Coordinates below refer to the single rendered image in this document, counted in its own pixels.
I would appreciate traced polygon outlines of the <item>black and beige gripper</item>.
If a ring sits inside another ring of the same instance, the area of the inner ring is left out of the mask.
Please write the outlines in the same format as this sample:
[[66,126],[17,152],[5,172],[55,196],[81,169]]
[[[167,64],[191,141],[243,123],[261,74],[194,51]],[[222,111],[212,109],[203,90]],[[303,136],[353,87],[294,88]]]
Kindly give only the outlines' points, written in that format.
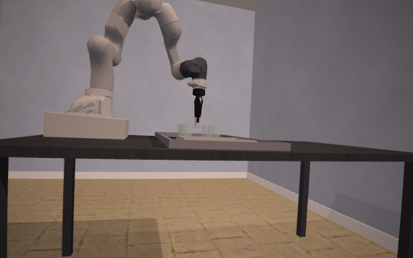
[[194,99],[194,116],[195,116],[195,128],[199,128],[200,124],[200,117],[201,117],[201,111],[202,111],[202,96],[205,96],[205,90],[204,89],[199,89],[195,88],[193,89],[193,95],[196,96],[196,99]]

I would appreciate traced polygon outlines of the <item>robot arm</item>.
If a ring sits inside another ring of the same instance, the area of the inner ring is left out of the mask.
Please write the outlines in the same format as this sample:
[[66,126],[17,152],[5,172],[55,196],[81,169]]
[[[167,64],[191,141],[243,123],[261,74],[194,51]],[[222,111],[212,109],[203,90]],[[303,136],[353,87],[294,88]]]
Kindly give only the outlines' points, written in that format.
[[106,22],[104,37],[95,35],[87,42],[91,65],[90,88],[72,103],[66,114],[113,118],[113,67],[120,64],[125,38],[134,19],[149,20],[152,16],[161,28],[172,76],[176,80],[191,77],[188,86],[206,89],[206,60],[196,57],[182,63],[180,61],[177,43],[181,37],[181,25],[172,6],[161,0],[119,0]]

